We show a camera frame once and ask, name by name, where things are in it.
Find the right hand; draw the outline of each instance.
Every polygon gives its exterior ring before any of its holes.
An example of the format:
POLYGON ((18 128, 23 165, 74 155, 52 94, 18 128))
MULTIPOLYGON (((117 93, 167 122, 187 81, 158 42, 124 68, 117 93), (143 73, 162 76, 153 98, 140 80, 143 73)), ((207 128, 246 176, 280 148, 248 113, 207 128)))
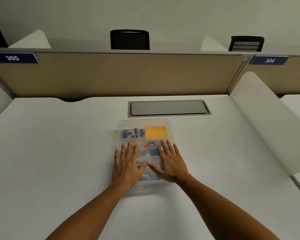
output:
POLYGON ((164 151, 159 144, 157 144, 157 149, 161 158, 162 169, 152 163, 148 163, 149 168, 166 181, 176 182, 181 180, 188 175, 188 169, 176 144, 173 144, 172 147, 169 140, 167 140, 167 144, 164 140, 161 140, 161 144, 164 151))

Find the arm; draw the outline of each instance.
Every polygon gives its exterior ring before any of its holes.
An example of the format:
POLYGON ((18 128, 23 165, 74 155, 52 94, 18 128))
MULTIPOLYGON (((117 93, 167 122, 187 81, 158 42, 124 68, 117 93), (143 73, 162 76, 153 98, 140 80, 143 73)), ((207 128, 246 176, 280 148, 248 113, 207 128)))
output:
POLYGON ((188 173, 186 164, 175 144, 161 141, 157 145, 163 169, 149 163, 163 179, 176 182, 198 209, 200 216, 216 240, 252 239, 279 240, 268 228, 243 209, 205 186, 188 173))
POLYGON ((113 209, 129 188, 141 178, 148 161, 137 169, 137 145, 131 155, 131 144, 123 144, 114 153, 111 185, 92 201, 66 219, 46 240, 92 240, 98 239, 113 209))

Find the finger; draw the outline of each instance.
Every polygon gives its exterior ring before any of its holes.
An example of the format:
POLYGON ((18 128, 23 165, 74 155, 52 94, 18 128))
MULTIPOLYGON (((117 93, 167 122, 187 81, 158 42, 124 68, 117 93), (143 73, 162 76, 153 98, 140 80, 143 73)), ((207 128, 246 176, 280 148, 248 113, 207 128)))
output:
POLYGON ((130 141, 128 141, 128 146, 127 146, 127 151, 126 151, 126 158, 130 158, 131 157, 131 143, 130 141))
POLYGON ((170 151, 169 151, 169 148, 167 147, 167 144, 164 142, 164 140, 161 140, 161 145, 163 147, 163 150, 164 150, 164 153, 168 156, 170 155, 170 151))
POLYGON ((132 160, 137 161, 137 157, 138 157, 138 146, 137 144, 135 144, 132 152, 132 160))
POLYGON ((176 144, 173 144, 173 148, 174 148, 174 150, 176 151, 176 154, 177 154, 178 156, 180 156, 180 152, 179 152, 179 149, 178 149, 178 147, 177 147, 176 144))
POLYGON ((118 162, 119 162, 119 150, 118 150, 118 149, 116 149, 116 150, 114 151, 114 162, 115 162, 115 163, 118 163, 118 162))
POLYGON ((121 146, 120 160, 124 160, 125 153, 126 153, 126 145, 123 143, 121 146))
POLYGON ((162 160, 166 155, 164 154, 164 151, 161 149, 161 146, 159 144, 157 144, 157 151, 158 151, 159 157, 162 160))
POLYGON ((176 152, 174 151, 174 149, 173 149, 173 147, 172 147, 172 145, 171 145, 171 143, 170 143, 169 140, 167 140, 167 145, 168 145, 168 148, 169 148, 170 153, 171 153, 172 155, 175 155, 176 152))
POLYGON ((148 164, 148 160, 145 160, 145 161, 143 161, 143 162, 141 163, 141 166, 140 166, 140 168, 138 169, 138 173, 139 173, 140 175, 143 174, 143 171, 145 170, 147 164, 148 164))
POLYGON ((164 175, 164 171, 161 168, 159 168, 157 165, 148 163, 148 167, 151 168, 153 171, 155 171, 160 177, 164 175))

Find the sticky notes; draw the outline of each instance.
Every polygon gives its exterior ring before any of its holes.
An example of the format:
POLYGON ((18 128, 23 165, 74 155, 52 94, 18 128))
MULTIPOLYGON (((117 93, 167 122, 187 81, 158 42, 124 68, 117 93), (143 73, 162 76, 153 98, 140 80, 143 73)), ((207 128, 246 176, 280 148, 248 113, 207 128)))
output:
POLYGON ((166 127, 165 126, 146 126, 145 127, 146 137, 166 137, 166 127))

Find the hand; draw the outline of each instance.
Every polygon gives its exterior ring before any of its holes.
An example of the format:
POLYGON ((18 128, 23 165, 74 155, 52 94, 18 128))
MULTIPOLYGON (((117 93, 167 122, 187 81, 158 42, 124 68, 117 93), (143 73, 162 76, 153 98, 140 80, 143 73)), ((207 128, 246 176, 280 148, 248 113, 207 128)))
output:
POLYGON ((161 144, 164 152, 159 144, 157 144, 157 149, 158 154, 161 158, 162 169, 152 163, 148 164, 149 168, 155 171, 161 178, 166 181, 176 182, 178 180, 181 180, 188 174, 188 169, 185 162, 183 161, 182 156, 180 155, 176 144, 173 144, 172 147, 169 140, 167 140, 168 146, 166 145, 164 140, 161 140, 161 144))
POLYGON ((142 177, 143 171, 147 166, 148 161, 143 161, 139 170, 137 168, 138 146, 135 144, 131 155, 131 143, 128 142, 128 147, 122 144, 120 159, 119 150, 114 152, 114 166, 112 172, 112 185, 120 186, 128 191, 129 188, 138 182, 142 177))

